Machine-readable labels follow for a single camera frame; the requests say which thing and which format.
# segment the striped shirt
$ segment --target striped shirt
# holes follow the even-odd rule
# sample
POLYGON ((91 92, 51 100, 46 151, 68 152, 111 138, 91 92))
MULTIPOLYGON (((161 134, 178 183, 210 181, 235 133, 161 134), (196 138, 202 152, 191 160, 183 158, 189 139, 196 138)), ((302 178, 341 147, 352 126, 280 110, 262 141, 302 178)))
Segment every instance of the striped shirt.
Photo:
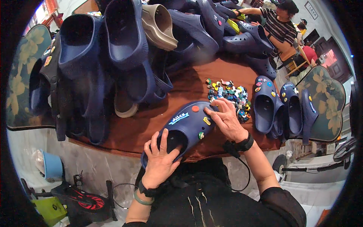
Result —
MULTIPOLYGON (((294 24, 291 21, 281 22, 277 19, 276 10, 273 9, 260 9, 262 16, 266 18, 266 24, 264 28, 269 32, 274 38, 279 42, 288 42, 291 46, 294 45, 294 39, 297 36, 294 24)), ((272 57, 278 56, 278 50, 275 47, 274 51, 271 53, 272 57)))

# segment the blue bucket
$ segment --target blue bucket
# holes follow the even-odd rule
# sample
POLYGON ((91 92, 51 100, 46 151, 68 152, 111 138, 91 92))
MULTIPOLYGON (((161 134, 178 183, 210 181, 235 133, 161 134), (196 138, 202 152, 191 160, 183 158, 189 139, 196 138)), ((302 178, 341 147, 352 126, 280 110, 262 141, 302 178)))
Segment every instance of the blue bucket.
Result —
POLYGON ((62 181, 63 166, 61 158, 41 150, 44 159, 44 178, 48 182, 62 181))

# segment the exercise bike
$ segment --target exercise bike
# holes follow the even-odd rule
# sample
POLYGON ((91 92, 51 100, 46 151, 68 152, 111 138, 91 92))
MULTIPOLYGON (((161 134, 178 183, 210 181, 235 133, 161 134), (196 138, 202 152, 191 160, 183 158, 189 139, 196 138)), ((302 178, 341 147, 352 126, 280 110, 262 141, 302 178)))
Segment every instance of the exercise bike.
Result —
POLYGON ((102 197, 100 195, 85 192, 77 186, 83 184, 82 176, 75 175, 74 185, 66 182, 63 179, 62 184, 51 189, 50 192, 36 193, 33 188, 29 188, 26 181, 21 178, 25 192, 30 199, 32 195, 38 197, 57 197, 59 201, 67 206, 68 218, 71 226, 85 227, 92 222, 101 222, 114 216, 113 209, 111 208, 110 198, 102 197))

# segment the hand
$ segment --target hand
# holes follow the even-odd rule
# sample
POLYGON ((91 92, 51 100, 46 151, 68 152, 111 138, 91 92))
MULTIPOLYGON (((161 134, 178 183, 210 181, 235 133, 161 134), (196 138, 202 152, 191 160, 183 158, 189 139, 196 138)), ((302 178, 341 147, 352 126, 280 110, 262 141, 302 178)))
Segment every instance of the hand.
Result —
POLYGON ((155 189, 161 183, 166 181, 168 177, 175 171, 179 166, 182 158, 179 158, 173 163, 174 159, 179 155, 180 149, 177 147, 172 150, 169 154, 166 152, 167 138, 169 131, 164 129, 161 135, 160 151, 156 144, 156 140, 159 136, 159 132, 155 132, 151 137, 151 140, 147 141, 144 145, 144 151, 147 155, 148 161, 145 170, 145 174, 142 177, 142 184, 146 189, 155 189))
POLYGON ((233 103, 225 98, 218 98, 211 103, 218 105, 219 112, 215 112, 205 107, 204 111, 211 116, 218 125, 222 133, 230 140, 239 143, 248 138, 248 131, 244 129, 236 116, 236 108, 233 103))
POLYGON ((239 16, 239 15, 240 15, 240 12, 239 12, 238 10, 233 10, 233 12, 234 12, 234 14, 235 14, 236 16, 239 16))
MULTIPOLYGON (((257 25, 261 25, 259 22, 251 22, 251 24, 253 26, 257 26, 257 25)), ((268 31, 266 31, 266 29, 264 28, 264 31, 265 31, 265 35, 268 36, 270 33, 268 31)))

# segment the black wristband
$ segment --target black wristband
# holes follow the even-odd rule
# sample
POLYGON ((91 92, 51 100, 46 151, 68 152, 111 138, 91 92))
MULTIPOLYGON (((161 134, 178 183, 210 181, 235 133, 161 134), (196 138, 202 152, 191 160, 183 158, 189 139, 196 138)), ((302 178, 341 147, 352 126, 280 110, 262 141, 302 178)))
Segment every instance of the black wristband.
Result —
POLYGON ((232 156, 234 156, 235 158, 239 158, 241 155, 239 154, 240 151, 248 151, 252 145, 253 145, 253 137, 252 135, 248 132, 248 137, 247 139, 244 139, 243 141, 236 143, 235 141, 226 141, 222 147, 224 149, 224 151, 228 152, 229 154, 231 154, 232 156))
POLYGON ((146 197, 154 197, 157 194, 157 189, 146 189, 142 184, 142 180, 139 182, 139 191, 144 193, 146 197))
POLYGON ((253 137, 251 133, 248 132, 247 139, 244 139, 243 141, 236 143, 234 147, 237 151, 248 151, 253 145, 253 137))

